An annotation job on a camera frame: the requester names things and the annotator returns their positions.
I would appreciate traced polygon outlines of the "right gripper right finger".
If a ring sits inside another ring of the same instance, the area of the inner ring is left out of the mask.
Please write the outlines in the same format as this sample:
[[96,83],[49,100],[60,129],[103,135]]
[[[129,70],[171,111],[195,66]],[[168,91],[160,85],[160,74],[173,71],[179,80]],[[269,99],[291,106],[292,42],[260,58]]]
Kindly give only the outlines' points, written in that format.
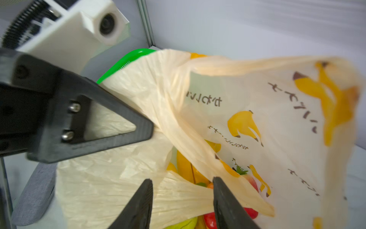
[[220,177],[213,178],[213,207],[219,229],[259,229]]

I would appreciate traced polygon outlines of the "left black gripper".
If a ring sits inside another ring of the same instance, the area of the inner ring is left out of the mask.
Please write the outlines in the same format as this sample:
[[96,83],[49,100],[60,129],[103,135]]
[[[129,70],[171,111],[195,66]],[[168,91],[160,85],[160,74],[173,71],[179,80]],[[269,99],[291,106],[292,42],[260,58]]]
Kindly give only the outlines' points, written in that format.
[[[135,125],[129,133],[84,137],[96,102]],[[97,83],[29,54],[1,48],[1,157],[26,152],[55,163],[148,140],[153,123]]]

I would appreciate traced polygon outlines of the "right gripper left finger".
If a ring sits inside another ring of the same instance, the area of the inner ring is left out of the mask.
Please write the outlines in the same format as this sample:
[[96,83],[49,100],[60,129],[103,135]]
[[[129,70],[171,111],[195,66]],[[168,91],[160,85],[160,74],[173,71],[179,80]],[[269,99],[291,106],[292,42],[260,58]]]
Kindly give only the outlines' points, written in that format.
[[145,179],[108,229],[148,229],[153,208],[153,182]]

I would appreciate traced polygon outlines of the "yellow fake lemon with leaves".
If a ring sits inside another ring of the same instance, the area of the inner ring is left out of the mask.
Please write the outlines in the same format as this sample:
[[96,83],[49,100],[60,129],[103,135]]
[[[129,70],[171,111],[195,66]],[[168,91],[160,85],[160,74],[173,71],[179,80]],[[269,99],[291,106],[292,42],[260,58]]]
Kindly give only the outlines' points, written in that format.
[[182,221],[180,223],[170,225],[166,227],[165,229],[194,229],[196,227],[198,221],[198,217],[194,217],[185,221]]

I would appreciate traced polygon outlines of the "yellow fake banana bunch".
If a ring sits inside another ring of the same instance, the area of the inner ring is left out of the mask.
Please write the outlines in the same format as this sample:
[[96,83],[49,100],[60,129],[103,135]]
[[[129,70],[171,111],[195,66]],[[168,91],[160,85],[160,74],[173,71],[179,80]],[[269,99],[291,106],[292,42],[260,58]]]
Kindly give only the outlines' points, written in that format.
[[176,160],[177,169],[170,163],[167,170],[177,172],[181,177],[195,185],[213,189],[212,182],[203,176],[179,151],[177,151]]

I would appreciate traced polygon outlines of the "cream banana print plastic bag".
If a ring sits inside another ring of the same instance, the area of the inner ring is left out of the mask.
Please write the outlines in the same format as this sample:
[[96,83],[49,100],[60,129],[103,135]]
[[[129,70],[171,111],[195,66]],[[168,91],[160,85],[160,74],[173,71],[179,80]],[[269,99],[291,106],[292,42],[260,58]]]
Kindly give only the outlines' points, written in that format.
[[179,151],[220,177],[263,229],[343,229],[347,163],[364,78],[337,57],[235,61],[161,50],[101,87],[155,125],[142,143],[60,162],[56,197],[69,229],[106,229],[153,181],[152,229],[213,211],[214,194],[177,172]]

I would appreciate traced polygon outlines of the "green plastic basket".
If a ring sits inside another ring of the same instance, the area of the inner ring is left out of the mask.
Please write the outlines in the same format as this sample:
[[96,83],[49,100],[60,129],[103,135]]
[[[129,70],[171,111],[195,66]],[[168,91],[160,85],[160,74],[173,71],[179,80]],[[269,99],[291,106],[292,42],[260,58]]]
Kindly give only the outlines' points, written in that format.
[[123,58],[121,58],[119,61],[117,61],[104,75],[102,75],[98,80],[97,80],[97,84],[101,84],[106,78],[108,78],[109,76],[113,75],[114,73],[116,73],[117,71],[123,69],[124,67],[126,67],[128,64],[136,61],[137,59],[149,55],[153,52],[155,52],[156,50],[153,49],[137,49],[134,51],[129,52],[128,54],[126,54]]

